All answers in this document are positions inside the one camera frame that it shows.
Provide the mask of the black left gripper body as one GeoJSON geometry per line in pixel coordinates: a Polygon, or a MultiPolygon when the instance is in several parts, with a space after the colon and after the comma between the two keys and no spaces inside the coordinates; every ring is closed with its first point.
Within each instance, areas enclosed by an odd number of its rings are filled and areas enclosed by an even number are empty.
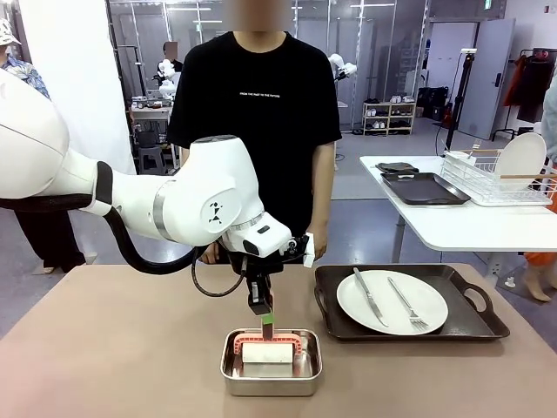
{"type": "Polygon", "coordinates": [[[271,276],[279,272],[277,265],[249,265],[245,279],[249,305],[272,305],[271,276]]]}

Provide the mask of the person's left hand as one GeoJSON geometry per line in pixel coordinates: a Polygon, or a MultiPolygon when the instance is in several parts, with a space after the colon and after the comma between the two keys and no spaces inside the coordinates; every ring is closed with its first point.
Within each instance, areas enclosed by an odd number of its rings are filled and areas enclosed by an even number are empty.
{"type": "Polygon", "coordinates": [[[313,220],[307,228],[307,232],[313,235],[315,260],[325,255],[328,243],[327,227],[327,220],[313,220]]]}

